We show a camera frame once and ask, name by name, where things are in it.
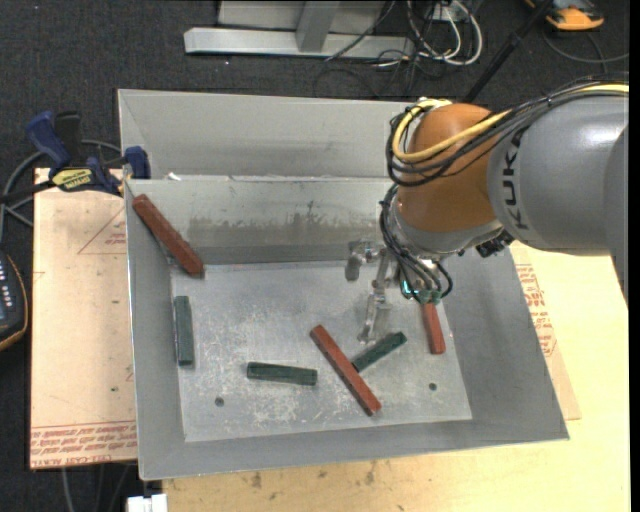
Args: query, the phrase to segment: gray base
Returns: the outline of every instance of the gray base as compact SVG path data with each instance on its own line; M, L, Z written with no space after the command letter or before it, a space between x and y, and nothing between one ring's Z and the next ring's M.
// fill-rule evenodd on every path
M196 343L195 368L179 370L186 441L471 419L442 307L450 344L436 356L418 305L389 291L389 332L402 331L408 341L362 373L382 403L373 417L311 340L309 331L322 324L350 359L366 348L357 334L376 270L367 266L349 283L343 262L209 266L204 280L174 269L173 293L189 296ZM251 381L249 361L313 368L318 383Z
M299 57L330 57L351 44L358 36L327 34L319 51L302 51L295 32L245 30L233 28L192 28L184 33L184 47L188 54L249 54ZM386 50L410 53L404 37L366 36L345 57L376 59Z

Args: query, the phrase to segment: wooden stick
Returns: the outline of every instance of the wooden stick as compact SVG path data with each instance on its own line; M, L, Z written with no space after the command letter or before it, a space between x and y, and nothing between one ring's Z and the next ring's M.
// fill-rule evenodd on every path
M191 275L202 274L204 264L180 233L160 213L146 194L136 196L131 202L142 222L167 247L178 263Z
M438 310L435 304L433 302L423 304L421 310L422 324L427 334L429 352L432 354L444 354L447 350L447 345L444 341L444 334L442 334L442 326L440 325L440 318L438 318Z
M380 410L382 405L326 329L317 325L310 336L365 412L371 416Z

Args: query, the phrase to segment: dirt stain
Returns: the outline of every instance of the dirt stain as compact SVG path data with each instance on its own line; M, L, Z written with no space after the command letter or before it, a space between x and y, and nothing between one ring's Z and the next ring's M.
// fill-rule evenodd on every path
M373 483L376 481L376 475L375 470L376 470L376 464L377 461L373 461L371 463L371 469L367 472L366 476L364 477L364 483L367 485L373 485Z
M256 473L251 478L251 487L262 489L262 477L260 476L260 473Z

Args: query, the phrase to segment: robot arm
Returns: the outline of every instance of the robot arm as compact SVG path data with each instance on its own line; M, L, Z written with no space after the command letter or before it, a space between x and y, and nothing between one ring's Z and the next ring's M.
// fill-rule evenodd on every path
M628 113L628 82L591 79L497 114L422 99L392 120L380 224L405 296L437 301L449 255L516 239L610 254L626 299Z

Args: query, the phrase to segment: black carpet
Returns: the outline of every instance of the black carpet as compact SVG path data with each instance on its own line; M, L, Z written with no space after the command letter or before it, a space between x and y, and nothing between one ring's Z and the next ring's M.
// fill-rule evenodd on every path
M630 0L600 1L605 24L592 33L548 34L538 23L484 86L476 103L499 110L537 97L577 78L628 71ZM413 73L373 69L349 59L275 56L186 56L183 34L215 23L216 2L113 0L0 0L0 187L35 148L25 125L43 110L82 114L86 138L118 145L119 88L232 92L255 95L332 97L413 102L419 96L462 99L510 34L531 10L522 0L476 0L484 35L480 59L452 68L430 62ZM406 34L404 2L378 34ZM568 55L561 55L558 49ZM607 59L606 63L598 60ZM28 187L26 173L14 190ZM31 205L20 212L32 218ZM2 249L31 288L31 229L9 217ZM30 471L30 333L0 352L0 511L66 510L60 471ZM124 475L122 486L118 487ZM74 468L67 477L76 510L99 510L118 496L139 495L135 467L109 464ZM120 500L114 503L120 508Z

